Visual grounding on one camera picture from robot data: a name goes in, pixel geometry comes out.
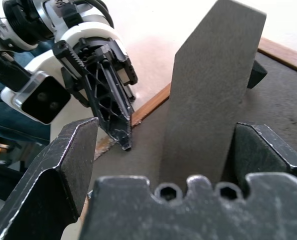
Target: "gray felt material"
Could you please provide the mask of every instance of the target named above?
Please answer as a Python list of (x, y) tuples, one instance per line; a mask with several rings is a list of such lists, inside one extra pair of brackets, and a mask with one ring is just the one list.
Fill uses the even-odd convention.
[(183, 187), (198, 173), (220, 180), (265, 20), (264, 13), (218, 0), (176, 53), (162, 182)]
[[(238, 121), (268, 125), (297, 151), (297, 72), (261, 53), (257, 53), (256, 60), (268, 74), (255, 88), (247, 90)], [(123, 151), (116, 144), (95, 160), (90, 189), (98, 177), (115, 175), (146, 176), (152, 188), (157, 186), (168, 104), (167, 101), (133, 129), (131, 151)], [(182, 170), (177, 168), (174, 174)]]

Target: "blue jeans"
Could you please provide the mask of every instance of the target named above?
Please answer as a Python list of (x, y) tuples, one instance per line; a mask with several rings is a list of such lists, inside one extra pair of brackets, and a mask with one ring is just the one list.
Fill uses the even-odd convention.
[[(41, 43), (32, 52), (15, 53), (14, 58), (21, 66), (26, 66), (35, 56), (42, 54), (51, 47), (51, 42)], [(50, 125), (34, 121), (9, 107), (6, 103), (0, 102), (0, 137), (47, 145), (50, 142)]]

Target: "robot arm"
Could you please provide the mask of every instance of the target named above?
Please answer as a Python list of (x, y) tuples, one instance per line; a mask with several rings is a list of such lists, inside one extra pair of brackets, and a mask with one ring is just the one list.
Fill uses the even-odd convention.
[[(53, 49), (25, 68), (3, 57), (52, 38)], [(101, 1), (0, 0), (1, 99), (15, 110), (50, 124), (73, 95), (126, 150), (132, 146), (129, 85), (137, 80)]]

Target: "table surface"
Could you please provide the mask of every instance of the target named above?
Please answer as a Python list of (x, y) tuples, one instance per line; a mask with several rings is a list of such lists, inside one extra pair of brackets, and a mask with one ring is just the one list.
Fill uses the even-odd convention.
[[(297, 51), (297, 0), (239, 0), (267, 14), (262, 36)], [(174, 56), (215, 0), (106, 0), (115, 29), (138, 76), (132, 86), (135, 110), (172, 79)], [(72, 99), (51, 124), (51, 141), (63, 125), (92, 117), (91, 109)], [(98, 140), (105, 136), (99, 131)]]

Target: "wooden edge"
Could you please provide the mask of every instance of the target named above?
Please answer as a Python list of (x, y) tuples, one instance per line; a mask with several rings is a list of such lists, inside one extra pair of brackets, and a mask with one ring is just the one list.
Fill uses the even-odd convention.
[(297, 71), (297, 51), (289, 49), (264, 37), (260, 39), (257, 51)]
[[(257, 51), (297, 71), (297, 52), (296, 51), (289, 49), (287, 47), (284, 47), (278, 43), (275, 43), (263, 37), (259, 42)], [(157, 109), (160, 105), (162, 105), (169, 98), (170, 92), (171, 92), (171, 83), (169, 83), (158, 94), (152, 97), (140, 109), (134, 112), (132, 115), (132, 122), (131, 122), (132, 127), (139, 125), (143, 119), (145, 119), (155, 109)], [(94, 160), (96, 160), (99, 156), (101, 156), (103, 153), (108, 151), (113, 145), (114, 145), (114, 142), (110, 139), (109, 136), (101, 139), (101, 141), (96, 146)], [(87, 202), (87, 204), (84, 204), (84, 208), (81, 214), (82, 222), (84, 221), (85, 214), (87, 211), (86, 209), (88, 207), (88, 202), (89, 202), (88, 198), (85, 200), (85, 202)]]

